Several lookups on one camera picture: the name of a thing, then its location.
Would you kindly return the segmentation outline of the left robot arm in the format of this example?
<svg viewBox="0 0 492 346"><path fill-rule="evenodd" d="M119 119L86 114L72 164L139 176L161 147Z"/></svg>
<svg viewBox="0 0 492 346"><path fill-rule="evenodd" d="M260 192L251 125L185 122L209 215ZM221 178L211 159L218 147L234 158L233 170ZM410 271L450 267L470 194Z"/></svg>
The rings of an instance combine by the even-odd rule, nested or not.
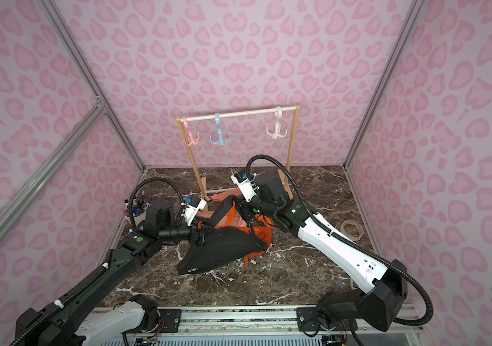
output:
<svg viewBox="0 0 492 346"><path fill-rule="evenodd" d="M203 239L194 219L206 201L187 198L183 221L172 221L171 203L151 203L146 219L117 246L108 251L103 263L74 288L42 310L29 309L16 322L14 345L101 345L130 332L159 332L163 328L157 303L139 294L119 308L90 318L94 308L124 279L138 271L163 245Z"/></svg>

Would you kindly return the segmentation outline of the pink fanny pack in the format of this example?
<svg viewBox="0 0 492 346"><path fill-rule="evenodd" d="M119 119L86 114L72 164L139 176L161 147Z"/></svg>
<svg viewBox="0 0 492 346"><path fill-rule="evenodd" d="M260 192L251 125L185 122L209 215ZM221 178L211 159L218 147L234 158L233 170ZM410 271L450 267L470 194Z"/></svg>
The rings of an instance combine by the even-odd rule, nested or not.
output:
<svg viewBox="0 0 492 346"><path fill-rule="evenodd" d="M210 211L215 213L217 210L223 210L224 213L228 213L231 210L237 211L237 201L240 200L240 195L227 191L206 196L204 200L208 203Z"/></svg>

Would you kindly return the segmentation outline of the black fanny pack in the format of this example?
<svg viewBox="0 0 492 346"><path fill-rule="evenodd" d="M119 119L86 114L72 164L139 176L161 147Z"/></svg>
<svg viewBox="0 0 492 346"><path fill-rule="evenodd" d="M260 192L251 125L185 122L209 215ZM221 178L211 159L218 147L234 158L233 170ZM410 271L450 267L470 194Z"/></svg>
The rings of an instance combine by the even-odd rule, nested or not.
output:
<svg viewBox="0 0 492 346"><path fill-rule="evenodd" d="M253 226L242 220L236 207L220 206L198 222L190 249L177 264L177 271L181 275L201 274L238 259L248 265L248 259L263 255L272 240L272 226Z"/></svg>

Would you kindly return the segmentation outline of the orange fanny pack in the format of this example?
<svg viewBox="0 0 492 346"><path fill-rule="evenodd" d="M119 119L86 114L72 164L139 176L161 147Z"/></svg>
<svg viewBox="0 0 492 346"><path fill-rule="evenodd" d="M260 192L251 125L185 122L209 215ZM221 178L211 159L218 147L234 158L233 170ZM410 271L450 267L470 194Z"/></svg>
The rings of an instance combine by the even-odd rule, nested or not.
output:
<svg viewBox="0 0 492 346"><path fill-rule="evenodd" d="M253 221L244 221L238 211L201 211L196 217L198 226L211 226L211 233L201 247L200 258L207 260L201 265L203 271L223 267L241 260L248 268L257 257L263 256L273 240L273 226L256 216Z"/></svg>

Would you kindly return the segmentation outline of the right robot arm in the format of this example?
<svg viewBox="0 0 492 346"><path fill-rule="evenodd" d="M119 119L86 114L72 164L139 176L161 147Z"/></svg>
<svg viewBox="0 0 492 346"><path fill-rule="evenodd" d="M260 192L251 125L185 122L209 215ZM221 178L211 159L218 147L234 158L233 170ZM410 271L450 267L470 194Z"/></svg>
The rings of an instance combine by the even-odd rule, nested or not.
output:
<svg viewBox="0 0 492 346"><path fill-rule="evenodd" d="M401 275L355 249L355 244L312 206L291 198L279 176L269 173L249 180L241 170L231 179L243 196L240 207L245 215L263 216L278 229L312 245L356 283L354 290L330 291L319 300L316 311L321 327L362 319L376 330L389 330L407 293Z"/></svg>

